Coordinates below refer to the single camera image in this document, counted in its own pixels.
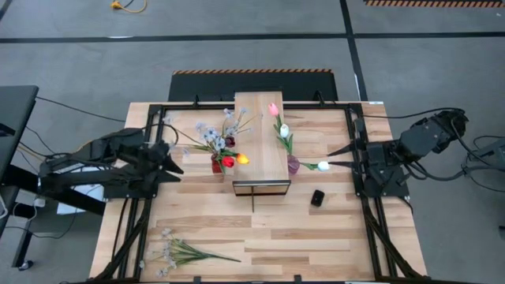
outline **pink tulip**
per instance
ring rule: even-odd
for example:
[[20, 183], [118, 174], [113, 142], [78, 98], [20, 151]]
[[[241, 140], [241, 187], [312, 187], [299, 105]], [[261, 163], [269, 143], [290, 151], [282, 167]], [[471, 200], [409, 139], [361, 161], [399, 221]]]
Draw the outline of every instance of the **pink tulip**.
[[268, 109], [270, 110], [270, 114], [272, 116], [278, 116], [279, 115], [279, 109], [274, 103], [271, 103], [268, 105]]

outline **yellow tulip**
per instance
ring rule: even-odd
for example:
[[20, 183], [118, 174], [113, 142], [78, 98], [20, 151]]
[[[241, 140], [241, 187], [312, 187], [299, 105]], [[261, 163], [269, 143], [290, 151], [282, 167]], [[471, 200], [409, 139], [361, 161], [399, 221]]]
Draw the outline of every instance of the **yellow tulip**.
[[237, 154], [237, 162], [240, 164], [248, 164], [249, 159], [244, 154]]

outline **purple vase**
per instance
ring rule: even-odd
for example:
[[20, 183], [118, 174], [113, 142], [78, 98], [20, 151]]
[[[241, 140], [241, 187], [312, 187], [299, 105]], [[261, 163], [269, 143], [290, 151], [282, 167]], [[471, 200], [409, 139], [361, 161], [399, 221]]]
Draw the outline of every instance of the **purple vase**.
[[300, 162], [298, 161], [297, 157], [288, 155], [287, 170], [290, 172], [290, 174], [296, 174], [298, 172], [298, 169], [300, 169]]

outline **flower bouquet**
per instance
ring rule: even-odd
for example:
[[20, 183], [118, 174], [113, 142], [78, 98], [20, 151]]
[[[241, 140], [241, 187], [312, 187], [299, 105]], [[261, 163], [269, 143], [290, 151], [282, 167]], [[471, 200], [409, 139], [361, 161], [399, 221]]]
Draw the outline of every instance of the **flower bouquet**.
[[287, 150], [287, 168], [290, 174], [296, 174], [298, 169], [300, 169], [300, 165], [307, 167], [309, 170], [318, 169], [320, 171], [326, 171], [330, 169], [330, 164], [327, 161], [322, 161], [317, 164], [300, 163], [298, 158], [293, 155], [293, 134], [290, 134], [290, 127], [282, 122], [278, 107], [274, 103], [271, 103], [268, 105], [268, 110], [270, 114], [277, 119], [277, 123], [274, 124], [274, 129], [278, 134], [277, 139]]
[[[156, 271], [157, 277], [161, 278], [167, 276], [170, 269], [176, 269], [181, 265], [209, 258], [241, 262], [240, 260], [232, 259], [230, 257], [202, 252], [191, 245], [186, 244], [182, 239], [175, 238], [171, 232], [172, 230], [168, 228], [162, 231], [162, 239], [165, 239], [166, 242], [161, 251], [148, 251], [148, 259], [150, 261], [163, 258], [168, 263], [166, 267]], [[140, 268], [144, 269], [145, 265], [145, 261], [140, 262]]]
[[[207, 151], [212, 154], [211, 160], [213, 173], [226, 173], [226, 168], [232, 168], [234, 166], [235, 159], [240, 164], [249, 163], [249, 159], [246, 155], [236, 153], [231, 150], [231, 148], [235, 146], [236, 135], [246, 131], [251, 131], [251, 129], [245, 129], [245, 126], [253, 120], [254, 117], [244, 123], [241, 122], [246, 111], [247, 110], [245, 108], [241, 108], [238, 119], [233, 121], [232, 118], [234, 117], [234, 112], [224, 109], [224, 114], [226, 116], [221, 131], [218, 131], [215, 127], [207, 127], [204, 123], [198, 122], [196, 124], [196, 131], [200, 134], [200, 140], [194, 139], [180, 130], [177, 131], [195, 143], [186, 144], [186, 146], [201, 151]], [[184, 153], [188, 155], [189, 151], [185, 149]]]

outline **red tulip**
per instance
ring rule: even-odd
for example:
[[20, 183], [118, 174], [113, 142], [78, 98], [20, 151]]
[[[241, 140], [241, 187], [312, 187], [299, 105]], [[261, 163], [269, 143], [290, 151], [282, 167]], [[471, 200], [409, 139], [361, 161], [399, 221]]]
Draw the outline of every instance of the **red tulip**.
[[235, 161], [234, 161], [233, 158], [228, 157], [228, 156], [223, 157], [223, 166], [225, 166], [225, 167], [233, 167], [234, 164], [235, 164]]

